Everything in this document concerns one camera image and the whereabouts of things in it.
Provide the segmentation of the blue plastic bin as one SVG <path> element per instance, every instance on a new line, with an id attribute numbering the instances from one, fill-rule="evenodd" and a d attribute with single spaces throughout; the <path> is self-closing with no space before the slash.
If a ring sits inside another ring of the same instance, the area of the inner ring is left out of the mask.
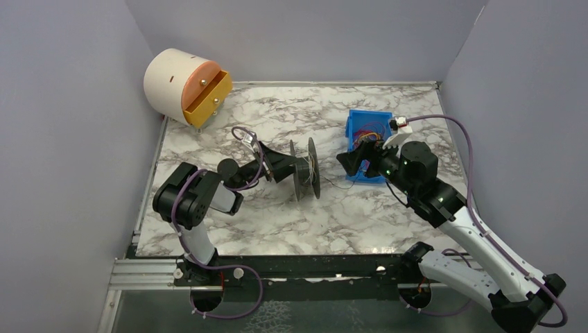
<path id="1" fill-rule="evenodd" d="M 347 150 L 351 151 L 356 148 L 361 141 L 365 140 L 386 140 L 392 134 L 389 122 L 392 119 L 391 112 L 354 110 L 349 111 L 345 126 L 345 137 L 347 138 Z M 366 178 L 364 171 L 368 167 L 368 162 L 364 161 L 359 172 L 354 176 L 345 176 L 352 182 L 365 184 L 382 184 L 385 182 L 384 177 Z"/>

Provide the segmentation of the black cable spool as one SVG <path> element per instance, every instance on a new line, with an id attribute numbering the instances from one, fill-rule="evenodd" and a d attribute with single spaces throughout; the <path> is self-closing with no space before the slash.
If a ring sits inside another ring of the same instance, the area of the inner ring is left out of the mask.
<path id="1" fill-rule="evenodd" d="M 291 155 L 296 159 L 293 172 L 293 181 L 295 188 L 295 197 L 297 201 L 301 199 L 301 190 L 303 187 L 312 187 L 314 196 L 319 199 L 321 193 L 320 171 L 318 156 L 313 139 L 308 141 L 308 154 L 306 157 L 297 157 L 295 155 L 295 146 L 292 140 L 289 142 Z"/>

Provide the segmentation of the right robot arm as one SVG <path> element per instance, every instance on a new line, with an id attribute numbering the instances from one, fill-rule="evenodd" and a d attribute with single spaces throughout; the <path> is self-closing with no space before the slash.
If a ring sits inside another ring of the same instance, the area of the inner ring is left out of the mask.
<path id="1" fill-rule="evenodd" d="M 438 157 L 424 142 L 386 148 L 383 141 L 363 142 L 336 156 L 352 176 L 363 162 L 366 176 L 384 177 L 407 196 L 416 215 L 457 242 L 483 268 L 455 262 L 423 242 L 404 258 L 420 274 L 441 282 L 488 310 L 505 332 L 532 332 L 556 303 L 566 283 L 544 274 L 506 245 L 454 187 L 437 177 Z"/>

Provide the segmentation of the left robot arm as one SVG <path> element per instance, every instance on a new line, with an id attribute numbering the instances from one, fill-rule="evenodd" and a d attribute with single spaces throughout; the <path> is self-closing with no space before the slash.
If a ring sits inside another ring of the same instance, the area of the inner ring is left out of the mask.
<path id="1" fill-rule="evenodd" d="M 260 143 L 253 161 L 242 166 L 232 158 L 219 162 L 215 171 L 183 162 L 156 191 L 152 208 L 178 235 L 187 266 L 212 271 L 218 266 L 218 251 L 203 222 L 208 211 L 234 216 L 244 200 L 242 191 L 263 178 L 281 182 L 301 161 L 293 148 L 287 155 Z"/>

